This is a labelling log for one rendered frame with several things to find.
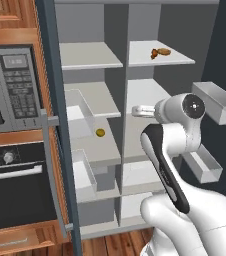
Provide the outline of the black oven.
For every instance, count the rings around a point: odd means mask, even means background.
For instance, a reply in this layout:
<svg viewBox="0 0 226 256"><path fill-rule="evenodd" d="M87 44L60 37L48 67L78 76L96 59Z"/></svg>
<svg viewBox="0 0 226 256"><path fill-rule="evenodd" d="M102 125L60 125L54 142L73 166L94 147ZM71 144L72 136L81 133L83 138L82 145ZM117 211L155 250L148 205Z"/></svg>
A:
<svg viewBox="0 0 226 256"><path fill-rule="evenodd" d="M7 152L14 160L6 164ZM52 199L44 144L27 143L0 147L0 173L31 169L42 166L42 172L0 180L0 229L56 218Z"/></svg>

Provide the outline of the grey fridge cabinet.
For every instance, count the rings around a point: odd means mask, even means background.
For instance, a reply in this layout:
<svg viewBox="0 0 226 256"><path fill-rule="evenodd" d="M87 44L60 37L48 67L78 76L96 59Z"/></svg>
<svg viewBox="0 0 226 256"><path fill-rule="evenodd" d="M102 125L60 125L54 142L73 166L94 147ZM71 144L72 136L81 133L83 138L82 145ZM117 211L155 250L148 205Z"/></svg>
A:
<svg viewBox="0 0 226 256"><path fill-rule="evenodd" d="M91 167L96 197L78 202L84 239L141 229L140 203L163 190L140 145L149 124L126 112L129 80L154 79L173 96L190 91L201 79L219 0L55 0L61 43L105 42L121 61L121 68L63 70L64 85L105 82L120 117L94 116L94 126L107 122L121 163ZM194 64L129 66L131 41L158 40Z"/></svg>

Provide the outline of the white door bin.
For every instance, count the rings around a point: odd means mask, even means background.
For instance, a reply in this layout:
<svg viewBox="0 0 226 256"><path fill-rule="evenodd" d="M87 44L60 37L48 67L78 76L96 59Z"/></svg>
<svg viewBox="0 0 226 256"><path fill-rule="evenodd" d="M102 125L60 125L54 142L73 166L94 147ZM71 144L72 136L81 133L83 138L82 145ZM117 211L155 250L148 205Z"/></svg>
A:
<svg viewBox="0 0 226 256"><path fill-rule="evenodd" d="M203 145L183 158L201 184L219 181L223 168Z"/></svg>
<svg viewBox="0 0 226 256"><path fill-rule="evenodd" d="M194 82L192 92L205 104L207 115L218 125L226 125L226 91L213 82Z"/></svg>
<svg viewBox="0 0 226 256"><path fill-rule="evenodd" d="M77 201L93 200L96 197L97 182L83 150L72 151L72 166Z"/></svg>
<svg viewBox="0 0 226 256"><path fill-rule="evenodd" d="M93 134L94 115L78 89L65 92L66 112L71 139L91 136Z"/></svg>

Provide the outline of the silver oven knob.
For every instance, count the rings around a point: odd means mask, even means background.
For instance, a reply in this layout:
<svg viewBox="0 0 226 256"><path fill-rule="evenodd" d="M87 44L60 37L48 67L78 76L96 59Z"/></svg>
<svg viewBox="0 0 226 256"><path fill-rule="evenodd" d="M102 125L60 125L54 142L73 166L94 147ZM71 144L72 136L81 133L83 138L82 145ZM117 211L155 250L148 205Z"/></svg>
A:
<svg viewBox="0 0 226 256"><path fill-rule="evenodd" d="M11 163L14 160L14 155L11 152L7 152L4 157L3 157L4 161L6 164Z"/></svg>

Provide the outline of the dark freezer door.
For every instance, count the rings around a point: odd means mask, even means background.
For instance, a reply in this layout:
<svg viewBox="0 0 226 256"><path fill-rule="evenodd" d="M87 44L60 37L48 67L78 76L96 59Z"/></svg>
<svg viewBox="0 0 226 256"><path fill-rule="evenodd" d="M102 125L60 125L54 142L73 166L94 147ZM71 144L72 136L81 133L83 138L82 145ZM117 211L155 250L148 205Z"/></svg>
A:
<svg viewBox="0 0 226 256"><path fill-rule="evenodd" d="M78 209L75 192L70 137L68 130L63 75L60 60L59 40L54 0L35 0L42 36L47 78L53 112L59 118L56 134L65 192L68 221L72 224L71 239L74 256L83 256Z"/></svg>

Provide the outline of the wooden cupboard door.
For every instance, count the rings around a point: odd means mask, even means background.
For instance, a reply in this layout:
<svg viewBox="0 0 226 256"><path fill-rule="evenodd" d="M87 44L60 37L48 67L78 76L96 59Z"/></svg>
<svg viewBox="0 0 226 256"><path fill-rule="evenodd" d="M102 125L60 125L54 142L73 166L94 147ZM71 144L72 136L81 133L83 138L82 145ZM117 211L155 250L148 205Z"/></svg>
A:
<svg viewBox="0 0 226 256"><path fill-rule="evenodd" d="M34 0L0 0L0 29L35 26Z"/></svg>

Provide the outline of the wooden drawer front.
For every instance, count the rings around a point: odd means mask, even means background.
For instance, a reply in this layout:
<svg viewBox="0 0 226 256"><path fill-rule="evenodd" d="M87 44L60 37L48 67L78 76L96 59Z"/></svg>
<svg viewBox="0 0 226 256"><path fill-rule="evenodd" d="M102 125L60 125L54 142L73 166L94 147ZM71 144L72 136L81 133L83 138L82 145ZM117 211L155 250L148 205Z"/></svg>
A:
<svg viewBox="0 0 226 256"><path fill-rule="evenodd" d="M70 241L63 238L57 220L0 229L0 243L28 238L28 242L0 248L0 256L21 251L55 246Z"/></svg>

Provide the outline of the white fridge shelf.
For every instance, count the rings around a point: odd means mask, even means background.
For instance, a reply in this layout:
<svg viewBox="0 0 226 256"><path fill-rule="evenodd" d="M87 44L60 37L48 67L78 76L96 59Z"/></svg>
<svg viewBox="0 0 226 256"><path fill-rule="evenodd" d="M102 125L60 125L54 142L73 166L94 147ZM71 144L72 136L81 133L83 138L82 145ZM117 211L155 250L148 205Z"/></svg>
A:
<svg viewBox="0 0 226 256"><path fill-rule="evenodd" d="M64 89L78 89L95 117L115 118L121 116L105 82L65 84Z"/></svg>
<svg viewBox="0 0 226 256"><path fill-rule="evenodd" d="M103 129L105 135L98 137L93 133L92 136L72 139L71 149L82 149L92 167L120 164L121 156L107 122L96 125L95 129Z"/></svg>
<svg viewBox="0 0 226 256"><path fill-rule="evenodd" d="M165 56L158 54L154 59L151 58L153 49L168 49L170 54ZM158 40L131 41L129 46L129 66L164 66L164 65L184 65L194 64L195 61L173 48L161 43Z"/></svg>
<svg viewBox="0 0 226 256"><path fill-rule="evenodd" d="M123 64L105 42L61 43L63 70L121 68Z"/></svg>
<svg viewBox="0 0 226 256"><path fill-rule="evenodd" d="M169 94L154 79L129 80L127 84L127 109L130 114L132 107L137 105L154 106Z"/></svg>

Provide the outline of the grey microwave oven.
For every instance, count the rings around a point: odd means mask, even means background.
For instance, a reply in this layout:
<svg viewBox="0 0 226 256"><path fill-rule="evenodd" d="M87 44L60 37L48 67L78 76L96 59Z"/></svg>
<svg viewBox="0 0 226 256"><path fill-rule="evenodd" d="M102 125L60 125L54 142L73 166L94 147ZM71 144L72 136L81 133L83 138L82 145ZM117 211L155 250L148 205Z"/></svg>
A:
<svg viewBox="0 0 226 256"><path fill-rule="evenodd" d="M0 133L40 129L43 108L31 45L0 45Z"/></svg>

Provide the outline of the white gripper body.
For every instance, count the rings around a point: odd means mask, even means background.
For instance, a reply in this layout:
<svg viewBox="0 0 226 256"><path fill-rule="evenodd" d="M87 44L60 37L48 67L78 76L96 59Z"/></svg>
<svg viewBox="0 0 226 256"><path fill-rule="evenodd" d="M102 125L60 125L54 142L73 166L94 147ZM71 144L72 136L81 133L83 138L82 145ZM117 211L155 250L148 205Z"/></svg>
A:
<svg viewBox="0 0 226 256"><path fill-rule="evenodd" d="M153 118L155 108L153 106L138 105L132 107L132 115L135 117Z"/></svg>

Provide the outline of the dark fridge door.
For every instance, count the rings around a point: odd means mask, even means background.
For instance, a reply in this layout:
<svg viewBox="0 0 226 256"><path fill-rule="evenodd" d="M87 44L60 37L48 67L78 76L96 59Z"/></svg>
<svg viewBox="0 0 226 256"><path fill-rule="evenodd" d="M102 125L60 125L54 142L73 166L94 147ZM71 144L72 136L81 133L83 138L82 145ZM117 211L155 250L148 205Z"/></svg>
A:
<svg viewBox="0 0 226 256"><path fill-rule="evenodd" d="M226 91L226 0L219 3L202 80L212 81ZM181 177L196 187L226 195L226 125L218 125L205 115L201 129L202 144L223 168L220 179L218 182L201 184L185 161L180 167Z"/></svg>

